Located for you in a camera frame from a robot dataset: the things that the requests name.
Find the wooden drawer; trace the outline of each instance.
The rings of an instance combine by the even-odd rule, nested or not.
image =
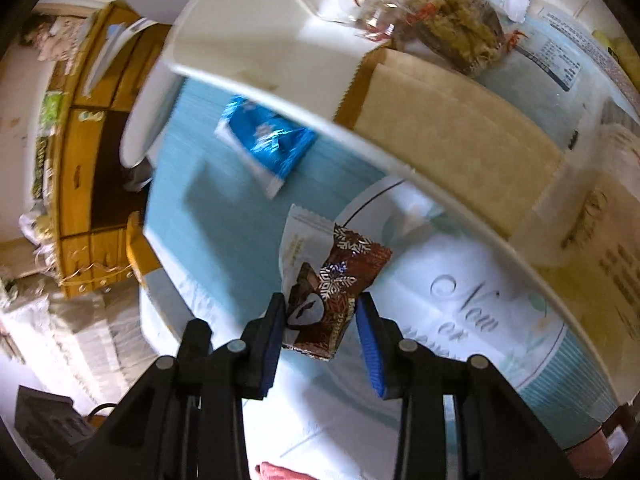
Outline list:
[[[91,67],[94,65],[95,59],[98,57],[98,54],[100,54],[100,49],[107,41],[107,31],[109,26],[124,23],[124,25],[128,27],[138,18],[139,16],[132,10],[121,9],[119,7],[113,8],[110,15],[105,20],[102,29],[98,33],[98,36],[96,37],[94,44],[92,44],[91,50],[86,57],[86,61],[82,67],[82,73],[78,81],[78,86],[76,88],[74,105],[95,106],[101,108],[108,108],[111,105],[111,100],[113,98],[113,95],[115,94],[116,88],[118,87],[120,78],[122,77],[124,67],[126,66],[127,61],[129,60],[129,57],[131,55],[131,51],[133,50],[133,47],[138,40],[137,37],[134,37],[131,41],[129,41],[129,43],[127,43],[118,53],[116,59],[113,60],[107,72],[104,74],[104,76],[102,76],[98,84],[94,87],[89,97],[85,97],[82,95],[84,82],[86,81],[89,72],[91,72]]]
[[[69,114],[62,153],[59,191],[60,235],[89,231],[95,161],[106,113],[74,109]]]
[[[91,261],[95,288],[127,277],[125,230],[114,229],[91,235]]]
[[[116,95],[111,104],[112,110],[130,112],[133,103],[142,89],[154,63],[158,60],[164,39],[169,33],[169,25],[156,24],[140,33],[140,39],[136,43],[129,63],[120,79]]]
[[[89,236],[62,238],[60,240],[60,255],[62,275],[65,278],[62,289],[66,296],[72,298],[93,290],[91,270],[84,270],[73,276],[80,269],[89,269],[91,264]]]

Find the brown foil wrapper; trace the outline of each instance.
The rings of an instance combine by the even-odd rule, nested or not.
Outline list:
[[[316,272],[309,263],[303,263],[291,287],[287,327],[299,333],[295,343],[285,344],[285,348],[331,359],[353,318],[356,298],[373,283],[390,257],[391,250],[381,244],[334,226],[334,244],[322,267]],[[318,301],[324,308],[321,319],[311,324],[292,323],[293,314],[302,316],[309,308],[318,312]]]

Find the chocolate wrapper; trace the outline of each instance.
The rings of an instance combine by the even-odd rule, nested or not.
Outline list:
[[[391,257],[391,250],[291,206],[280,243],[287,300],[283,346],[331,359],[355,310],[355,300]]]

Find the cable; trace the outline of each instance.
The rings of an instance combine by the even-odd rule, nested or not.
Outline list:
[[[91,413],[86,416],[86,421],[91,422],[92,418],[94,418],[94,416],[98,412],[101,412],[102,410],[105,410],[107,408],[115,408],[116,406],[117,404],[115,404],[114,402],[105,402],[104,404],[100,404],[99,406],[96,406],[94,409],[92,409]]]

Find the screw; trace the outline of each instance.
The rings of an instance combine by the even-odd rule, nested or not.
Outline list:
[[[413,339],[402,339],[402,341],[398,343],[398,348],[403,352],[415,352],[418,349],[418,343]]]
[[[174,365],[174,358],[170,355],[163,355],[156,361],[156,368],[160,370],[168,370]]]
[[[227,349],[234,354],[238,354],[240,352],[244,352],[246,348],[246,343],[242,341],[242,339],[233,339],[226,344]]]
[[[483,355],[472,355],[471,359],[469,359],[473,368],[477,368],[478,370],[484,370],[489,365],[489,360]]]

